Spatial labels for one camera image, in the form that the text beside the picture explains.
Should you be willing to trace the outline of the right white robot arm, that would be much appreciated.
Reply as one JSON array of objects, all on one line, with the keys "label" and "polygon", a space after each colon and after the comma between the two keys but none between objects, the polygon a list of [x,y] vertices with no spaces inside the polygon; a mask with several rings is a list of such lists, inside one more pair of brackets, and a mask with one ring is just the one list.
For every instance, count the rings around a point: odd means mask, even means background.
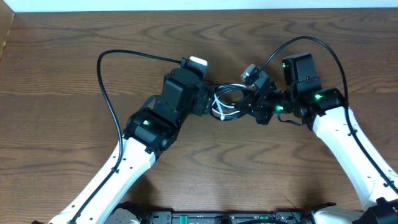
[{"label": "right white robot arm", "polygon": [[301,223],[397,223],[397,173],[381,157],[360,128],[353,111],[336,88],[322,88],[310,53],[282,59],[286,90],[277,90],[260,67],[252,64],[241,75],[255,90],[242,108],[257,123],[273,115],[294,114],[320,138],[336,157],[351,181],[362,211],[326,203],[305,212]]}]

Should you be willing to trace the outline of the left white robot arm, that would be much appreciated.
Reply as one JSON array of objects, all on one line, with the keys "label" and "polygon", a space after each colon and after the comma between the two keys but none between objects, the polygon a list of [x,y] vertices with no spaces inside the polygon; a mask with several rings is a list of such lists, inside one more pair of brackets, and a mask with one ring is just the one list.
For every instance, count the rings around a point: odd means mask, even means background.
[{"label": "left white robot arm", "polygon": [[135,112],[121,142],[74,201],[51,223],[104,223],[133,183],[176,140],[183,122],[208,109],[206,67],[183,65],[166,74],[154,107]]}]

